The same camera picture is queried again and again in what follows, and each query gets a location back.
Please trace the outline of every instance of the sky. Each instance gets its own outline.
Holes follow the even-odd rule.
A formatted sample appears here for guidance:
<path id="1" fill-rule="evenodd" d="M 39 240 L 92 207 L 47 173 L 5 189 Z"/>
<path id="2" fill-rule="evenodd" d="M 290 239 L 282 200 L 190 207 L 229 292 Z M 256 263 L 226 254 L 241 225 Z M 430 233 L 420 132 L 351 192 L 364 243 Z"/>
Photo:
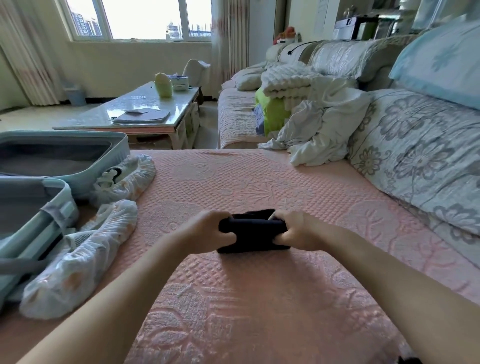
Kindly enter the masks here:
<path id="1" fill-rule="evenodd" d="M 97 19 L 92 0 L 67 0 L 70 9 L 84 19 Z M 210 30 L 210 0 L 186 0 L 190 27 Z M 167 25 L 180 25 L 177 0 L 103 0 L 114 39 L 165 39 Z"/>

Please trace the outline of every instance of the white chair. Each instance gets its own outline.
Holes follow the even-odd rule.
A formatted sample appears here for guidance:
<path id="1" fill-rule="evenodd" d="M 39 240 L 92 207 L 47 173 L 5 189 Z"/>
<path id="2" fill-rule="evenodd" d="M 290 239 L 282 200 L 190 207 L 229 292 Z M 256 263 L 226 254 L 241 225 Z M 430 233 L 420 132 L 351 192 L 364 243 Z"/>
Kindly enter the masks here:
<path id="1" fill-rule="evenodd" d="M 202 93 L 202 86 L 206 85 L 210 79 L 210 64 L 198 60 L 189 60 L 183 75 L 188 77 L 188 83 L 192 87 L 198 87 L 197 102 L 198 105 L 204 103 L 204 95 Z"/>

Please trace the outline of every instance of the pink curtain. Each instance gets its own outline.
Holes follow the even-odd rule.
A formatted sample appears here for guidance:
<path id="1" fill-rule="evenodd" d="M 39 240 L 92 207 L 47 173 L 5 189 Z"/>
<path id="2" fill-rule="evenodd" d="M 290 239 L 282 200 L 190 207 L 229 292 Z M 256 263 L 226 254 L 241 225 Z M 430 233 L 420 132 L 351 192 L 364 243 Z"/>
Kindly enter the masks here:
<path id="1" fill-rule="evenodd" d="M 250 0 L 212 0 L 212 90 L 248 66 Z"/>
<path id="2" fill-rule="evenodd" d="M 34 15 L 33 8 L 20 10 L 13 0 L 0 0 L 0 47 L 30 103 L 56 105 L 65 99 L 60 76 Z"/>

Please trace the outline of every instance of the forearm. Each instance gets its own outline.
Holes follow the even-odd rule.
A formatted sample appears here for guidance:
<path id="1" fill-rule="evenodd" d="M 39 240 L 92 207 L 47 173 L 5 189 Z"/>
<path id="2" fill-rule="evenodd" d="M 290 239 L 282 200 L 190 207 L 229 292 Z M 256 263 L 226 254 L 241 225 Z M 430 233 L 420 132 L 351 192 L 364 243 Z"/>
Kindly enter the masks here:
<path id="1" fill-rule="evenodd" d="M 173 234 L 160 239 L 20 362 L 123 363 L 155 299 L 187 256 L 181 240 Z"/>
<path id="2" fill-rule="evenodd" d="M 327 252 L 372 295 L 425 363 L 476 363 L 480 307 L 357 234 L 332 236 Z"/>

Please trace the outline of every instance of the hand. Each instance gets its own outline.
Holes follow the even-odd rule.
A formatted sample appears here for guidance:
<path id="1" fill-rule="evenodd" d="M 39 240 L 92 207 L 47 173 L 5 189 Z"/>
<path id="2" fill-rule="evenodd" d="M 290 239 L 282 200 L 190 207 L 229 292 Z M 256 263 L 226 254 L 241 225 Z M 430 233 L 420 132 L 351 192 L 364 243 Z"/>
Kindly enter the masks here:
<path id="1" fill-rule="evenodd" d="M 235 233 L 225 234 L 218 230 L 220 221 L 231 216 L 226 211 L 202 211 L 172 234 L 186 242 L 188 254 L 209 253 L 237 241 Z"/>
<path id="2" fill-rule="evenodd" d="M 320 221 L 306 212 L 277 210 L 271 218 L 273 217 L 285 221 L 288 228 L 287 232 L 275 238 L 275 244 L 288 245 L 309 252 L 327 251 L 333 237 L 340 236 L 348 231 L 339 226 Z"/>

